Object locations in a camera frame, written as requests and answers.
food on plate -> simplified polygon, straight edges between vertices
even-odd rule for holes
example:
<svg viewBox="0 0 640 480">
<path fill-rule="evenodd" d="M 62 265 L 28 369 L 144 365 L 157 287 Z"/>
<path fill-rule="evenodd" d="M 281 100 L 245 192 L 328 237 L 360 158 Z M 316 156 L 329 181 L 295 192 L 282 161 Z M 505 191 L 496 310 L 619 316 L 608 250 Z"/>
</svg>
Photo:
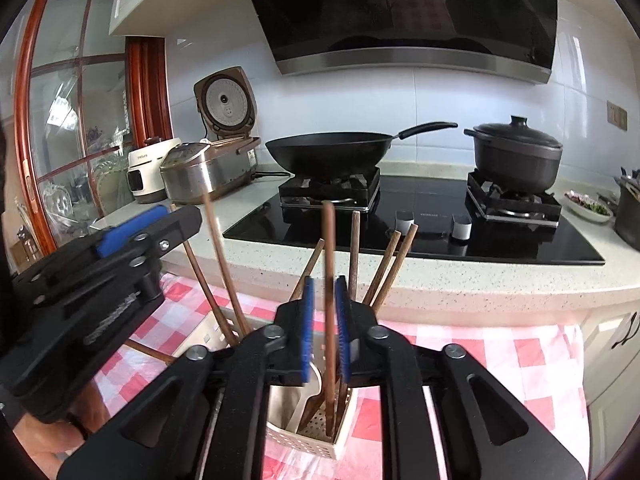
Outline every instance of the food on plate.
<svg viewBox="0 0 640 480">
<path fill-rule="evenodd" d="M 581 195 L 579 193 L 575 193 L 573 191 L 566 192 L 564 194 L 571 202 L 578 204 L 579 206 L 593 211 L 599 215 L 610 216 L 609 210 L 604 204 L 596 202 L 593 198 L 590 198 L 587 195 Z"/>
</svg>

wooden chopstick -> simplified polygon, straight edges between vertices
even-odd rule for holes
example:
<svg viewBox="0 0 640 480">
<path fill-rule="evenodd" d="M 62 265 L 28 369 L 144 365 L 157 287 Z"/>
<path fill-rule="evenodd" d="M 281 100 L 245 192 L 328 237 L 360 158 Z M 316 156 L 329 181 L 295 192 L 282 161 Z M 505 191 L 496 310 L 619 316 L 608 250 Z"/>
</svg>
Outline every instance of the wooden chopstick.
<svg viewBox="0 0 640 480">
<path fill-rule="evenodd" d="M 398 272 L 400 272 L 400 267 L 402 267 L 404 258 L 409 252 L 409 249 L 411 248 L 411 244 L 414 241 L 415 233 L 417 230 L 418 230 L 418 225 L 412 224 L 411 227 L 409 227 L 409 232 L 404 237 L 404 241 L 402 242 L 402 245 L 400 246 L 400 250 L 398 251 L 398 256 L 396 256 L 396 259 L 394 260 L 394 264 L 391 266 L 391 269 L 389 270 L 389 273 L 385 278 L 385 282 L 382 284 L 382 287 L 380 288 L 380 292 L 378 293 L 378 295 L 376 296 L 376 299 L 373 302 L 372 308 L 373 308 L 373 312 L 376 315 L 378 314 L 378 311 L 380 310 L 380 307 L 382 306 L 382 304 L 385 302 L 386 295 L 391 290 L 391 286 L 394 284 L 394 280 L 396 279 Z"/>
<path fill-rule="evenodd" d="M 351 214 L 351 253 L 349 259 L 349 299 L 356 299 L 358 289 L 358 253 L 360 252 L 360 212 Z"/>
<path fill-rule="evenodd" d="M 389 262 L 391 261 L 391 257 L 394 255 L 394 251 L 396 250 L 396 246 L 398 245 L 398 240 L 400 240 L 401 233 L 400 231 L 394 231 L 391 235 L 391 240 L 389 240 L 389 245 L 386 246 L 385 254 L 382 256 L 382 261 L 380 261 L 380 265 L 378 266 L 378 270 L 373 276 L 373 280 L 371 285 L 369 285 L 369 290 L 364 296 L 364 300 L 362 303 L 365 305 L 370 305 L 371 301 L 373 301 L 373 297 L 376 295 L 378 291 L 378 287 L 380 286 L 380 282 L 382 281 L 383 276 L 385 275 L 386 268 L 389 266 Z"/>
<path fill-rule="evenodd" d="M 322 237 L 324 238 L 324 404 L 325 434 L 334 436 L 335 422 L 335 208 L 322 202 Z"/>
<path fill-rule="evenodd" d="M 309 261 L 306 263 L 305 270 L 302 271 L 300 279 L 296 283 L 296 286 L 293 288 L 293 292 L 291 293 L 289 301 L 299 300 L 302 297 L 302 289 L 305 286 L 305 278 L 307 276 L 310 276 L 313 272 L 314 267 L 318 262 L 318 258 L 320 258 L 320 254 L 322 254 L 322 249 L 324 249 L 324 240 L 320 238 L 318 240 L 318 243 L 316 244 L 314 252 L 311 254 L 311 258 L 309 258 Z"/>
<path fill-rule="evenodd" d="M 177 210 L 174 204 L 171 204 L 170 207 L 171 207 L 171 211 Z M 207 283 L 207 280 L 205 279 L 204 274 L 202 273 L 202 269 L 200 268 L 200 264 L 196 259 L 196 255 L 193 254 L 193 249 L 191 249 L 191 244 L 189 243 L 188 240 L 185 240 L 182 245 L 184 246 L 184 251 L 187 253 L 187 258 L 189 259 L 191 268 L 193 269 L 193 272 L 195 273 L 196 278 L 200 283 L 200 287 L 202 288 L 204 296 L 205 298 L 207 298 L 207 301 L 209 302 L 211 311 L 213 312 L 213 315 L 215 316 L 216 321 L 218 322 L 218 326 L 220 327 L 220 330 L 222 330 L 222 333 L 225 336 L 226 342 L 229 344 L 229 346 L 236 346 L 238 344 L 238 338 L 236 337 L 236 334 L 234 334 L 234 332 L 231 330 L 229 323 L 226 321 L 225 315 L 222 314 L 222 310 L 220 310 L 220 306 L 216 301 L 216 298 L 213 297 L 213 294 L 211 293 L 211 289 L 209 288 L 209 283 Z"/>
<path fill-rule="evenodd" d="M 168 355 L 165 354 L 163 352 L 159 352 L 158 350 L 154 350 L 153 348 L 149 348 L 146 345 L 143 345 L 142 343 L 138 343 L 137 341 L 133 341 L 133 339 L 127 339 L 124 342 L 125 346 L 128 346 L 129 348 L 133 348 L 134 350 L 137 350 L 138 352 L 148 355 L 149 357 L 153 357 L 155 359 L 159 359 L 161 361 L 164 361 L 165 363 L 167 363 L 168 365 L 170 365 L 171 363 L 173 363 L 175 361 L 175 357 L 172 355 Z"/>
<path fill-rule="evenodd" d="M 231 305 L 233 306 L 236 318 L 238 319 L 238 332 L 240 332 L 241 337 L 245 337 L 249 332 L 251 332 L 251 327 L 249 327 L 249 324 L 244 317 L 244 312 L 242 311 L 242 307 L 240 307 L 240 302 L 238 301 L 236 286 L 234 285 L 234 281 L 231 279 L 231 271 L 229 270 L 229 264 L 226 262 L 225 251 L 222 247 L 222 233 L 220 232 L 218 219 L 213 211 L 213 204 L 211 203 L 209 193 L 203 190 L 202 198 L 204 200 L 204 211 L 207 216 L 207 223 L 209 224 L 211 241 L 213 242 L 213 247 L 216 251 L 216 256 L 218 257 L 218 264 L 220 265 L 220 272 L 222 273 L 222 281 L 225 283 L 226 291 L 228 292 L 229 299 L 231 300 Z"/>
<path fill-rule="evenodd" d="M 344 412 L 347 410 L 347 392 L 348 386 L 344 380 L 340 379 L 340 386 L 338 387 L 338 404 L 337 409 L 335 410 L 335 431 L 334 431 L 334 441 L 336 436 L 338 435 L 338 431 L 340 431 L 340 425 L 342 423 L 342 419 L 344 418 Z"/>
</svg>

pan handle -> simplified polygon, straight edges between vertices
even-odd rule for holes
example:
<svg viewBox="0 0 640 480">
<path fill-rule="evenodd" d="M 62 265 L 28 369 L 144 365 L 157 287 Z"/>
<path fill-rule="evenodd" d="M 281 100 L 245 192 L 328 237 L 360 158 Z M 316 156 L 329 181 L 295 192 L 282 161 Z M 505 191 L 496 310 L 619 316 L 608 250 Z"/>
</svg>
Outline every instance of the pan handle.
<svg viewBox="0 0 640 480">
<path fill-rule="evenodd" d="M 476 130 L 465 130 L 464 133 L 466 136 L 475 137 L 476 139 L 481 139 L 481 140 L 487 140 L 489 142 L 491 142 L 494 139 L 492 136 L 489 136 L 482 132 L 478 132 Z"/>
<path fill-rule="evenodd" d="M 426 123 L 426 124 L 418 124 L 413 128 L 409 128 L 408 130 L 403 130 L 399 134 L 397 134 L 395 139 L 406 139 L 407 137 L 412 137 L 417 134 L 424 134 L 426 132 L 435 132 L 436 130 L 444 130 L 445 128 L 457 128 L 457 123 Z"/>
</svg>

person's hand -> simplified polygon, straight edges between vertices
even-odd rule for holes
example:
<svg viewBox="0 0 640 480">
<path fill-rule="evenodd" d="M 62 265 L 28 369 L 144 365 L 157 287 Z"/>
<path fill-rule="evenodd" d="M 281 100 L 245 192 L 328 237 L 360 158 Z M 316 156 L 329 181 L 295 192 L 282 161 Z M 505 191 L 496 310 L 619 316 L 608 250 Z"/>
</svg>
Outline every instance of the person's hand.
<svg viewBox="0 0 640 480">
<path fill-rule="evenodd" d="M 91 433 L 98 431 L 109 420 L 109 412 L 92 381 L 80 393 L 71 411 Z M 56 454 L 82 446 L 82 434 L 69 422 L 43 424 L 29 413 L 18 422 L 14 434 L 31 459 L 50 479 L 55 480 L 62 460 Z"/>
</svg>

range hood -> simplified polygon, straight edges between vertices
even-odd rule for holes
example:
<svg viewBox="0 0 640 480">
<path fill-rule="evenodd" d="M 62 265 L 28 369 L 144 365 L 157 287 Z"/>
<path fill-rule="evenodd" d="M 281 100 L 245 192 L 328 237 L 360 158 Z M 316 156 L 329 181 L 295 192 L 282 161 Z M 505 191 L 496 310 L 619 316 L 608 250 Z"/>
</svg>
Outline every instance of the range hood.
<svg viewBox="0 0 640 480">
<path fill-rule="evenodd" d="M 252 0 L 283 74 L 430 66 L 546 83 L 558 0 Z"/>
</svg>

